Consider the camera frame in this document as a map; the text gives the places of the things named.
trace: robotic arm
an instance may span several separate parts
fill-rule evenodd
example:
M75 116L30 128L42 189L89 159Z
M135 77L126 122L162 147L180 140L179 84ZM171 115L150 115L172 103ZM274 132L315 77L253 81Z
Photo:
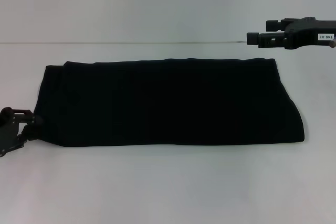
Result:
M291 50L308 45L336 47L336 21L316 20L314 17L266 21L266 31L279 30L283 33L247 33L247 44Z

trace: white table surface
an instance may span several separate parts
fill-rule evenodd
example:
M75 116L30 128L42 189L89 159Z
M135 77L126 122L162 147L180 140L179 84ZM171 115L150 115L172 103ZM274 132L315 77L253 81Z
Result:
M34 108L45 65L66 60L275 58L306 132L302 143L218 147L63 148L32 141L0 158L2 223L336 222L333 49L2 45L0 55L6 60L0 107L23 109Z
M0 109L33 110L45 66L68 60L275 58L306 133L218 147L32 141L0 158L0 223L336 223L336 50L97 44L240 41L268 19L335 13L333 0L0 0Z

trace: metal clamp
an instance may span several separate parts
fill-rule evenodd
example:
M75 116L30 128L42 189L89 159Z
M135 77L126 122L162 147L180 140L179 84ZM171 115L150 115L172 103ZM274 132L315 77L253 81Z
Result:
M259 48L284 47L290 50L309 45L336 47L336 20L306 17L285 18L280 22L266 21L266 31L279 30L283 33L247 33L247 44Z
M13 110L4 108L0 112L0 157L6 153L24 147L27 137L18 135L19 124L36 123L36 118L30 110Z

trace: black towel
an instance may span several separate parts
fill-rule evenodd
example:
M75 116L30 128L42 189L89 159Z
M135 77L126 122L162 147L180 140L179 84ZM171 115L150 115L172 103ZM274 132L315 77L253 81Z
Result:
M48 66L34 113L24 134L61 146L304 140L273 59Z

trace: white wall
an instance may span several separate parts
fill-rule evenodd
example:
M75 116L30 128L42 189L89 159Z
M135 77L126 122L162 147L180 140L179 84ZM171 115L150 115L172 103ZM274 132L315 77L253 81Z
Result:
M33 110L45 66L67 60L275 58L306 132L303 143L258 146L29 142L0 158L0 222L336 223L333 49L44 44L239 41L268 19L335 11L332 0L0 0L0 108Z
M268 19L334 19L332 0L0 0L1 42L245 40Z

